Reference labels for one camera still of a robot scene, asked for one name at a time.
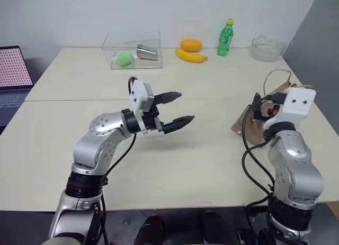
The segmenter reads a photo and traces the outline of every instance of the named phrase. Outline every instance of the robotic arm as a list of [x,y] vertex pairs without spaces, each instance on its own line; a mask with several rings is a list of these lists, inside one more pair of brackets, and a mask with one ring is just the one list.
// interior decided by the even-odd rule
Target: robotic arm
[[291,87],[286,93],[267,96],[277,104],[275,110],[270,111],[271,116],[263,119],[264,138],[270,141],[268,157],[275,170],[275,183],[267,212],[269,230],[259,233],[259,244],[309,242],[309,221],[323,191],[323,178],[297,129],[315,95],[312,89]]
[[130,91],[133,110],[94,118],[89,131],[76,144],[72,172],[52,221],[50,240],[44,245],[97,244],[102,222],[102,186],[108,183],[106,175],[116,147],[138,132],[146,134],[156,129],[167,134],[190,123],[194,116],[184,116],[169,124],[158,117],[156,105],[180,96],[177,92],[154,96],[149,84],[133,78]]

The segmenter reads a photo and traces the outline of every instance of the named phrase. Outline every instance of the white table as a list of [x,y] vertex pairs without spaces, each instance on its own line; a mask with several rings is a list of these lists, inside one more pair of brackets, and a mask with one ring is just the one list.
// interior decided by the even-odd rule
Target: white table
[[[165,122],[191,114],[195,119],[168,135],[153,131],[138,136],[104,188],[107,209],[240,206],[261,199],[264,194],[242,171],[242,140],[230,130],[248,101],[178,99],[160,105]],[[25,102],[0,136],[0,210],[55,211],[74,145],[92,118],[127,107],[129,101]],[[324,177],[319,201],[338,200],[337,134],[315,105],[301,131]],[[114,160],[130,140],[118,146]],[[273,172],[267,148],[255,154]],[[262,184],[268,183],[253,161],[248,159],[247,166]]]
[[[227,57],[217,56],[216,49],[203,49],[208,56],[203,63],[179,59],[174,49],[163,49],[161,69],[110,69],[100,48],[64,48],[48,67],[26,101],[128,99],[127,80],[130,76],[151,84],[155,94],[175,90],[182,98],[228,98],[254,91],[262,93],[265,76],[273,69],[289,69],[280,58],[276,62],[259,62],[248,48],[233,48]],[[287,78],[276,72],[267,81],[268,90]]]

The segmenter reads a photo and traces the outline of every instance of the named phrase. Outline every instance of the bottle cap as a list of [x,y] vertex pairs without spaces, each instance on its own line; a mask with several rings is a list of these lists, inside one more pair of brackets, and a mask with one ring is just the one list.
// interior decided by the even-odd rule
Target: bottle cap
[[228,25],[233,25],[233,19],[227,20],[227,21],[226,21],[226,24],[228,24]]

